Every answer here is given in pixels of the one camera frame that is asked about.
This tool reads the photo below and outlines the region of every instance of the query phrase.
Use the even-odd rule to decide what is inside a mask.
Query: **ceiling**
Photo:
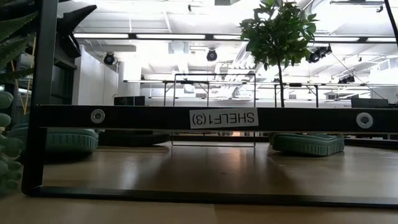
[[[229,6],[216,6],[218,0],[81,0],[60,3],[58,16],[88,4],[98,6],[76,29],[76,32],[135,32],[135,33],[209,33],[238,34],[241,20],[252,17],[252,9],[258,0],[233,1]],[[377,13],[378,6],[336,6],[330,0],[296,0],[299,7],[307,6],[309,13],[317,13],[318,34],[329,35],[376,35],[393,36],[387,11]],[[391,1],[393,13],[398,18],[398,1]],[[186,62],[189,71],[214,72],[218,63],[236,61],[242,50],[242,42],[185,41],[191,50],[188,54],[174,55],[169,52],[171,41],[165,40],[90,40],[82,44],[93,47],[103,54],[107,46],[135,45],[132,53],[142,64],[142,74],[171,74]],[[347,68],[354,68],[359,75],[369,73],[369,67],[386,55],[398,55],[394,44],[332,44],[333,55],[318,63],[301,63],[284,70],[286,79],[304,82],[322,78],[326,82],[333,75]],[[218,59],[207,62],[209,48],[215,48]],[[277,74],[275,68],[266,73],[269,78]]]

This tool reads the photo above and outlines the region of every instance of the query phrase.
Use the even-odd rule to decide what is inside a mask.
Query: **tree trunk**
[[[284,83],[282,81],[282,69],[280,67],[280,60],[278,60],[278,69],[279,69],[279,85],[280,85],[280,106],[284,108],[285,107]]]

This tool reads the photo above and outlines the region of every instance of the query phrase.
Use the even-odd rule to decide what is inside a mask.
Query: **black metal shelf frame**
[[[51,94],[58,3],[44,0],[38,0],[37,3],[40,4],[40,26],[37,33],[35,78],[22,178],[22,191],[26,195],[159,202],[398,208],[398,198],[216,194],[43,186],[47,128],[190,130],[190,110],[214,108],[47,105]],[[257,112],[258,126],[218,128],[217,131],[398,133],[398,110],[257,108]],[[364,113],[374,121],[368,128],[364,128],[358,119]]]

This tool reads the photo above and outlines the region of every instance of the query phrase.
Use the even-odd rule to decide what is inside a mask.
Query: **shelf label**
[[[191,129],[258,126],[257,108],[224,108],[189,111]]]

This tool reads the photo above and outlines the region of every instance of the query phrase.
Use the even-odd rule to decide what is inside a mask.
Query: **wooden floor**
[[[45,166],[44,184],[186,192],[398,197],[398,151],[294,157],[248,147],[102,148]],[[398,211],[0,197],[0,223],[398,223]]]

